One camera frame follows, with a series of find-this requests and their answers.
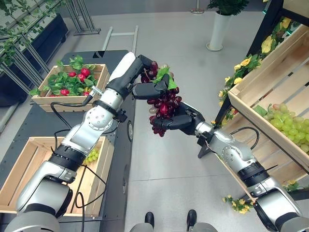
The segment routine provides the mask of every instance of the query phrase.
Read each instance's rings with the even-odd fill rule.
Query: person's foot
[[[145,215],[145,223],[151,224],[153,228],[155,227],[155,220],[154,219],[155,219],[155,217],[154,217],[154,214],[152,212],[148,212]]]
[[[187,216],[187,231],[193,228],[197,222],[197,212],[194,209],[190,209]]]

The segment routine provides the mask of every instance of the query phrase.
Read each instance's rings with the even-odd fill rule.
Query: wooden crate
[[[97,88],[104,89],[110,78],[107,67],[105,64],[96,64],[95,66],[96,67],[93,70],[93,73],[94,77],[98,79]],[[52,102],[57,101],[62,103],[82,103],[86,99],[86,96],[50,97],[50,95],[52,94],[50,91],[42,91],[43,86],[48,84],[48,78],[51,75],[57,74],[60,71],[61,69],[58,66],[54,66],[39,87],[39,90],[41,91],[41,96],[35,95],[32,97],[32,99],[46,112],[52,112],[52,109],[50,108],[50,103]],[[74,70],[69,65],[64,65],[63,72],[69,73],[74,72]],[[98,95],[96,95],[85,107],[66,107],[61,105],[55,105],[55,109],[60,112],[87,111],[92,108],[91,103],[95,100],[98,100]]]
[[[278,165],[269,173],[282,184],[306,175],[309,171],[309,155],[253,108],[260,105],[267,109],[270,103],[284,102],[289,110],[309,118],[308,82],[309,28],[301,25],[262,61],[259,68],[246,75],[240,84],[228,92],[232,105],[289,154],[290,157],[262,133],[258,145],[253,149],[253,154],[265,168]],[[253,125],[237,114],[223,129],[232,132],[245,126]],[[250,130],[236,133],[235,137],[251,145],[255,141],[255,133]]]
[[[58,144],[60,144],[62,139],[63,137],[58,137]],[[28,139],[0,190],[0,213],[16,213],[15,204],[20,192],[41,163],[50,158],[52,154],[50,147],[54,147],[54,145],[54,137],[30,137]],[[99,157],[96,161],[90,163],[88,167],[106,181],[114,147],[106,137],[100,137],[96,148],[99,150]],[[73,198],[67,208],[65,216],[81,216],[82,209],[75,207],[76,193],[80,191],[84,196],[84,202],[87,203],[100,195],[104,191],[105,185],[88,169],[80,167],[77,171],[75,181],[69,184],[69,187],[73,190]],[[86,206],[85,214],[87,216],[98,216],[102,199],[103,196]],[[77,199],[77,204],[82,205],[80,197]]]

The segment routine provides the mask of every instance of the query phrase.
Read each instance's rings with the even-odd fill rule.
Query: yellow flower
[[[288,28],[289,25],[290,25],[290,22],[291,22],[291,19],[285,17],[285,18],[282,20],[282,26],[283,26],[284,28]]]
[[[222,124],[222,126],[226,125],[227,124],[227,119],[226,118],[223,119],[221,124]]]
[[[293,184],[296,183],[296,180],[289,180],[288,183],[289,183],[289,185],[293,185]]]
[[[237,70],[240,69],[240,68],[241,68],[241,64],[238,64],[238,65],[235,65],[235,66],[234,66],[234,70],[235,70],[235,71],[237,71]]]
[[[234,84],[239,84],[240,82],[242,82],[242,78],[241,77],[237,77],[235,80],[234,80]]]
[[[240,210],[240,213],[241,213],[241,214],[245,214],[247,211],[248,211],[248,209],[243,208],[242,210]]]
[[[245,204],[245,200],[244,199],[240,199],[239,200],[239,204]]]
[[[262,42],[262,53],[268,53],[271,50],[272,45],[272,38],[271,36],[268,36],[263,42]]]
[[[241,66],[247,66],[249,63],[250,63],[250,60],[251,60],[251,57],[247,58],[247,59],[244,59],[240,65]]]

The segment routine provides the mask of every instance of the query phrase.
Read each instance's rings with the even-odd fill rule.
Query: gray floor
[[[85,2],[91,15],[187,12],[196,7],[196,0],[86,0]],[[205,9],[209,2],[210,0],[201,0],[200,8]],[[246,11],[262,11],[265,5],[262,0],[250,0]],[[61,10],[61,14],[63,17],[69,17],[65,7]]]
[[[100,50],[110,26],[114,32],[132,32],[139,25],[137,54],[146,55],[160,65],[169,64],[183,99],[198,108],[207,120],[213,120],[219,110],[217,94],[224,86],[224,78],[232,75],[234,65],[244,58],[263,16],[261,12],[242,12],[233,17],[225,48],[217,53],[205,48],[211,37],[214,12],[199,16],[190,13],[94,16],[94,23],[102,32],[83,37],[72,36],[74,27],[65,19],[71,33],[51,65],[67,52]],[[132,37],[127,36],[112,38],[108,46],[108,50],[131,48]],[[254,212],[240,215],[221,201],[227,194],[239,197],[243,192],[216,157],[198,159],[196,138],[180,131],[168,131],[163,139],[153,135],[148,109],[146,102],[137,102],[126,232],[142,222],[147,211],[154,212],[156,232],[184,231],[186,214],[191,208],[197,211],[198,221],[213,224],[219,232],[266,232]],[[21,112],[16,118],[22,120]],[[308,201],[302,207],[309,208]]]

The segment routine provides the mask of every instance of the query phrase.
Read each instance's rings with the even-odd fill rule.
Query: plant on rack
[[[225,88],[219,91],[219,105],[223,105],[224,100],[227,97],[227,92],[236,84],[242,82],[245,75],[257,68],[261,61],[268,56],[276,47],[282,43],[284,36],[289,36],[292,28],[295,29],[299,23],[291,22],[291,19],[283,17],[277,24],[273,32],[267,36],[261,45],[261,49],[257,54],[249,55],[240,64],[234,67],[233,76],[225,78]],[[228,120],[231,120],[237,113],[235,109],[229,109],[222,121],[222,125],[225,125]]]
[[[248,3],[247,0],[210,0],[207,9],[217,8],[221,15],[238,15]]]
[[[74,72],[64,72],[64,65],[61,61],[57,62],[61,71],[48,78],[48,84],[43,86],[42,92],[50,91],[48,97],[58,96],[87,96],[92,86],[96,86],[98,80],[93,75],[96,67],[94,64],[84,64],[83,58],[79,55],[74,59],[70,58],[70,66]],[[41,91],[36,87],[29,93],[31,96],[41,95]]]
[[[12,62],[14,62],[16,42],[19,42],[20,45],[27,47],[31,41],[34,40],[33,38],[27,36],[27,34],[30,32],[41,33],[44,30],[39,22],[30,27],[30,16],[33,18],[32,21],[45,16],[55,17],[56,10],[58,10],[61,5],[65,4],[65,0],[61,0],[57,7],[52,7],[55,2],[46,0],[46,10],[42,11],[39,8],[39,4],[35,1],[38,8],[33,12],[30,12],[31,7],[27,4],[26,0],[16,0],[16,2],[18,4],[13,3],[12,0],[0,1],[0,10],[5,12],[5,16],[10,16],[17,23],[17,27],[12,29],[7,29],[0,26],[0,35],[8,36],[6,41],[1,45],[4,49],[5,55],[0,58],[0,62],[4,62],[6,65],[11,65]],[[14,12],[17,9],[20,9],[22,12],[27,12],[28,15],[18,21],[14,16]]]
[[[296,180],[289,180],[288,185],[283,185],[282,187],[288,193],[295,192],[297,190],[303,190],[303,189],[309,190],[309,186],[308,187],[299,186],[299,183]]]

